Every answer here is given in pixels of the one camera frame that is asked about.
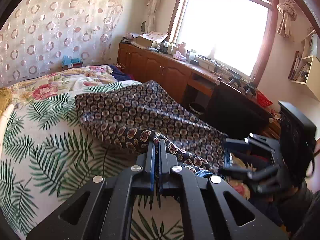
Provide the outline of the navy patterned silk garment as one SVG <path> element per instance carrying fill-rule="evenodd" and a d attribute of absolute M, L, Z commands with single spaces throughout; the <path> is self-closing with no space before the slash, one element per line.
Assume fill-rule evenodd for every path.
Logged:
<path fill-rule="evenodd" d="M 102 142 L 143 153 L 149 142 L 165 142 L 168 153 L 193 172 L 216 174 L 231 164 L 227 135 L 176 102 L 157 82 L 75 97 L 80 124 Z"/>

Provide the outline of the black chair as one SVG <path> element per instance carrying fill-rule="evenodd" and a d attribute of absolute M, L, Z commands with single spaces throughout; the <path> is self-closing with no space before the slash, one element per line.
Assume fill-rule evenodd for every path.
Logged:
<path fill-rule="evenodd" d="M 271 115 L 218 78 L 203 117 L 204 122 L 218 131 L 240 139 L 249 133 L 258 134 L 267 129 Z"/>

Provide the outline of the red basket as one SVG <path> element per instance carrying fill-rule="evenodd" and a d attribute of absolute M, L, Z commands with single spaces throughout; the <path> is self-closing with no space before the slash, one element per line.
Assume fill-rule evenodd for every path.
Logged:
<path fill-rule="evenodd" d="M 269 107 L 273 104 L 261 91 L 257 91 L 257 102 L 258 104 L 263 107 Z"/>

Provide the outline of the wooden sideboard cabinet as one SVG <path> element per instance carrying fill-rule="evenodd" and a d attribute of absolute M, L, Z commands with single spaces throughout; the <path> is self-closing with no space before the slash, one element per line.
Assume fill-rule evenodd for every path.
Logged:
<path fill-rule="evenodd" d="M 170 55 L 140 49 L 131 44 L 119 44 L 117 63 L 123 72 L 132 75 L 137 81 L 153 80 L 159 83 L 185 109 L 191 110 L 190 104 L 196 102 L 204 108 L 204 113 L 215 81 L 221 78 L 227 83 L 221 73 L 211 73 L 202 67 L 175 60 Z M 258 104 L 256 98 L 245 96 Z M 258 134 L 278 139 L 280 124 L 273 119 L 270 109 L 263 109 L 271 117 L 267 129 Z"/>

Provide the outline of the navy blue blanket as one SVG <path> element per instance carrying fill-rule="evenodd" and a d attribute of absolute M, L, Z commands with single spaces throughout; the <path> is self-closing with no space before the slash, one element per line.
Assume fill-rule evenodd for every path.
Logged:
<path fill-rule="evenodd" d="M 109 67 L 112 69 L 111 75 L 117 80 L 117 81 L 128 81 L 128 80 L 134 80 L 134 77 L 132 75 L 125 74 L 120 70 L 119 67 L 114 65 L 109 65 Z"/>

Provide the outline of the palm leaf bed sheet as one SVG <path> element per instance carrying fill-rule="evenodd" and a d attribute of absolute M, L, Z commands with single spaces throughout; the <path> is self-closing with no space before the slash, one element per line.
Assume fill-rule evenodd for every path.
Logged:
<path fill-rule="evenodd" d="M 81 127 L 75 110 L 79 94 L 121 88 L 63 93 L 12 111 L 1 155 L 1 212 L 19 239 L 94 176 L 116 176 L 135 162 L 136 152 Z"/>

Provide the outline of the floral bed quilt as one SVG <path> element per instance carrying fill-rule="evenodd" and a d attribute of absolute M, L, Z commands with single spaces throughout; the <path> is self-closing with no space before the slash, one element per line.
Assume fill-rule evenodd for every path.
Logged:
<path fill-rule="evenodd" d="M 45 100 L 63 93 L 78 94 L 89 88 L 117 89 L 140 84 L 134 80 L 119 82 L 111 73 L 109 65 L 87 66 L 22 81 L 9 87 L 12 104 L 26 105 L 32 101 Z"/>

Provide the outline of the cardboard box on cabinet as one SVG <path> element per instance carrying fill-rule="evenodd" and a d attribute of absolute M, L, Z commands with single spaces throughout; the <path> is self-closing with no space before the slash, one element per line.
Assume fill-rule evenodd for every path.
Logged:
<path fill-rule="evenodd" d="M 150 33 L 139 35 L 137 38 L 135 38 L 135 42 L 144 48 L 157 48 L 157 46 L 160 45 L 167 38 L 167 36 L 168 33 L 152 31 Z"/>

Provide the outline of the blue toy on headboard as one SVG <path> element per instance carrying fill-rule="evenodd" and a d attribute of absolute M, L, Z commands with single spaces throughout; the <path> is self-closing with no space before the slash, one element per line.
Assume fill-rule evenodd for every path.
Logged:
<path fill-rule="evenodd" d="M 62 68 L 63 70 L 67 70 L 70 68 L 78 68 L 82 67 L 82 59 L 81 58 L 71 58 L 69 56 L 64 56 L 62 58 Z"/>

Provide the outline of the circle patterned sheer curtain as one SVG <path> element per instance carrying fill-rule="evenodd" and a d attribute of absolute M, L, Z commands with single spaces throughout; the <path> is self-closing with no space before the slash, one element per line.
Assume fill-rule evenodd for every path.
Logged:
<path fill-rule="evenodd" d="M 1 86 L 59 72 L 63 59 L 104 63 L 123 0 L 22 0 L 1 28 Z"/>

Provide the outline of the golden brocade folded cloth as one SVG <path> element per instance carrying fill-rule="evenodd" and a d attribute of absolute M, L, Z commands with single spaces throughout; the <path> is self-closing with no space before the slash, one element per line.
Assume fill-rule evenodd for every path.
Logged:
<path fill-rule="evenodd" d="M 0 88 L 0 116 L 2 116 L 7 107 L 11 104 L 11 102 L 11 90 L 6 87 Z"/>

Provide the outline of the white wall shelf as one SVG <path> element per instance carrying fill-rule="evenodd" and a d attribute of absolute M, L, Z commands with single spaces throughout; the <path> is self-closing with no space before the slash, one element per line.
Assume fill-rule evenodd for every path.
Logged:
<path fill-rule="evenodd" d="M 300 43 L 288 79 L 305 94 L 319 101 L 319 36 L 311 31 Z"/>

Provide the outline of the window with wooden frame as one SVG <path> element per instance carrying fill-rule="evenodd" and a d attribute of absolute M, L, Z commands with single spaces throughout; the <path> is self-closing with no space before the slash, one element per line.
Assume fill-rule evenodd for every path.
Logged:
<path fill-rule="evenodd" d="M 185 42 L 259 85 L 270 58 L 279 0 L 176 0 L 168 40 Z"/>

